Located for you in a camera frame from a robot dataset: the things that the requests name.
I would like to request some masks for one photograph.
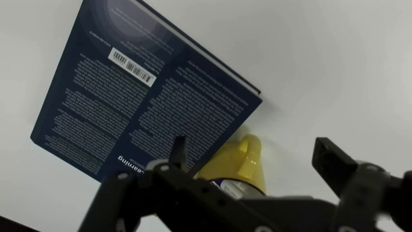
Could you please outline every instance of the white background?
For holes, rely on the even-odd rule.
[[[150,2],[263,90],[244,131],[263,140],[269,194],[336,202],[311,166],[320,135],[398,176],[412,169],[412,1]],[[0,1],[0,215],[47,232],[76,230],[100,185],[29,138],[79,5]]]

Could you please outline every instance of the dark blue book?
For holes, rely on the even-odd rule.
[[[143,172],[187,136],[196,172],[259,90],[138,0],[84,0],[31,139],[97,180]]]

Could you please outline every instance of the yellow object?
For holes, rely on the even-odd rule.
[[[260,151],[259,138],[251,134],[244,136],[240,143],[226,143],[201,169],[199,176],[208,180],[242,180],[266,193]]]

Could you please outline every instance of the screw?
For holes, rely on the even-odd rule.
[[[161,171],[169,171],[169,170],[170,170],[170,166],[169,166],[169,165],[163,165],[163,166],[160,166],[160,170],[161,170]]]
[[[354,229],[352,227],[340,227],[339,232],[357,232],[357,229]]]
[[[128,179],[129,174],[128,172],[121,172],[118,175],[118,179]]]
[[[116,232],[127,232],[125,219],[120,218],[116,223]]]
[[[379,169],[378,166],[375,166],[375,165],[367,165],[366,169],[370,170],[370,171],[379,171],[379,170],[380,170],[380,169]]]
[[[260,225],[255,229],[255,232],[273,232],[272,228],[267,227],[267,225]]]

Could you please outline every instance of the barcode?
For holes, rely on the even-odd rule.
[[[151,81],[151,75],[146,73],[141,67],[134,64],[133,62],[129,62],[127,68],[133,72],[134,75],[139,76],[145,82]]]
[[[128,62],[128,58],[124,56],[123,54],[120,54],[120,53],[116,51],[116,50],[115,50],[115,53],[114,53],[114,58],[115,58],[116,60],[119,60],[120,63],[123,63],[123,64],[125,64],[125,63]]]
[[[112,49],[109,59],[115,62],[118,66],[128,71],[130,75],[145,82],[147,86],[152,86],[156,81],[156,77],[147,71],[145,67],[130,59],[128,55],[118,50],[116,47]]]

